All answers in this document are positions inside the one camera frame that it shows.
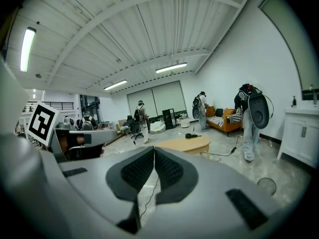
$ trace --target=ceiling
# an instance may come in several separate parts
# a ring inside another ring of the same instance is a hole
[[[6,62],[27,89],[108,96],[175,74],[195,74],[247,0],[25,0]],[[28,71],[24,31],[37,30]],[[187,62],[156,74],[155,70]],[[127,80],[126,84],[104,88]]]

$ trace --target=white cabinet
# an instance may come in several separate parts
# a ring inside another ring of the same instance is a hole
[[[314,168],[319,160],[319,113],[286,109],[283,141],[277,156],[287,154]]]

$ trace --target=ceiling light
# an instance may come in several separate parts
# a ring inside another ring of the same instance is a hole
[[[117,86],[119,86],[119,85],[121,85],[121,84],[124,84],[124,83],[126,83],[126,82],[128,82],[128,81],[127,81],[127,80],[120,81],[120,82],[118,82],[118,83],[116,83],[116,84],[113,84],[113,85],[110,85],[110,86],[104,88],[104,90],[109,90],[109,89],[111,89],[111,88],[117,87]]]
[[[23,72],[26,72],[28,68],[30,49],[35,33],[36,30],[32,27],[28,27],[24,33],[20,61],[20,70]]]
[[[172,69],[176,69],[176,68],[180,68],[180,67],[184,67],[184,66],[187,66],[187,63],[181,63],[181,64],[177,64],[177,65],[173,65],[173,66],[167,66],[167,67],[164,67],[164,68],[161,68],[161,69],[157,69],[155,70],[156,73],[162,73],[162,72],[165,72],[165,71],[168,71],[168,70],[172,70]]]

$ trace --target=coffee table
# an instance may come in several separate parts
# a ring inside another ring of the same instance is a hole
[[[209,157],[209,144],[210,140],[205,136],[199,136],[196,138],[178,138],[167,141],[162,141],[156,145],[156,147],[168,148],[178,151],[183,151],[188,154],[197,154],[201,152],[207,153],[207,158]]]

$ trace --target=concrete floor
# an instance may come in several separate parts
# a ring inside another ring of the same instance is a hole
[[[150,134],[151,141],[148,144],[144,144],[144,139],[139,136],[136,140],[136,145],[155,146],[161,141],[185,137],[184,135],[186,133],[192,132],[194,126],[194,133],[205,135],[211,139],[209,152],[215,154],[229,154],[232,148],[235,146],[237,135],[239,134],[237,149],[233,154],[228,157],[210,155],[210,160],[221,162],[232,167],[254,183],[257,183],[258,180],[263,177],[269,177],[273,179],[277,184],[277,190],[273,195],[273,198],[280,206],[284,207],[292,203],[301,194],[303,194],[304,190],[307,188],[307,185],[311,179],[312,168],[287,155],[283,155],[281,160],[278,161],[276,157],[280,146],[276,143],[272,143],[272,146],[270,146],[268,140],[261,139],[259,143],[259,154],[255,155],[255,160],[253,162],[246,162],[244,160],[242,151],[243,132],[240,131],[232,132],[229,134],[229,137],[227,137],[227,134],[214,128],[201,131],[199,123],[195,122],[192,123],[188,128],[176,127],[174,129],[166,130],[161,134]],[[105,152],[103,155],[108,156],[110,154],[120,154],[121,152],[135,148],[138,147],[134,145],[133,139],[131,139],[129,135],[123,136],[119,140],[105,147]],[[203,154],[202,158],[207,159],[206,154]],[[157,179],[158,175],[155,170],[153,170],[151,176],[138,195],[140,214],[145,211],[145,204],[150,200],[150,196],[153,192]],[[147,204],[147,211],[141,218],[142,226],[146,223],[148,217],[155,210],[155,195],[158,192],[160,192],[160,181],[157,183],[155,193],[152,196],[151,201]]]

